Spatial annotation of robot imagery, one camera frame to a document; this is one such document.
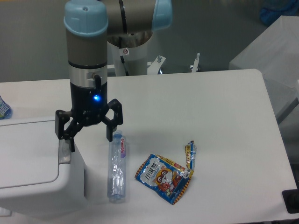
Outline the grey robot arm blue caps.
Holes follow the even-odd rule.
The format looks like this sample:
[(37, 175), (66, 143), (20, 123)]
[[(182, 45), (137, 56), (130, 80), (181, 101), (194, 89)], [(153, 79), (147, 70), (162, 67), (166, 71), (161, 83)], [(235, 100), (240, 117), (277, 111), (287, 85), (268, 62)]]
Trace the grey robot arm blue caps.
[(83, 127), (104, 123), (107, 139), (123, 123), (122, 105), (107, 99), (107, 39), (168, 28), (169, 0), (71, 0), (64, 7), (70, 74), (71, 110), (57, 110), (59, 144), (75, 151)]

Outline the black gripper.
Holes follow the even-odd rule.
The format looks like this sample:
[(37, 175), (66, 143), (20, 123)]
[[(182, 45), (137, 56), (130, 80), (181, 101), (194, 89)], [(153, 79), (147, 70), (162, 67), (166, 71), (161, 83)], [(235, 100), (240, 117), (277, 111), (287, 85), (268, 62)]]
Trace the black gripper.
[[(71, 111), (56, 110), (55, 133), (59, 140), (69, 141), (70, 151), (75, 152), (75, 135), (84, 126), (91, 126), (100, 122), (106, 125), (107, 140), (113, 141), (113, 131), (118, 125), (123, 124), (122, 104), (113, 99), (107, 103), (107, 83), (101, 86), (101, 90), (83, 88), (70, 83), (71, 87)], [(109, 110), (114, 112), (109, 119), (106, 114)]]

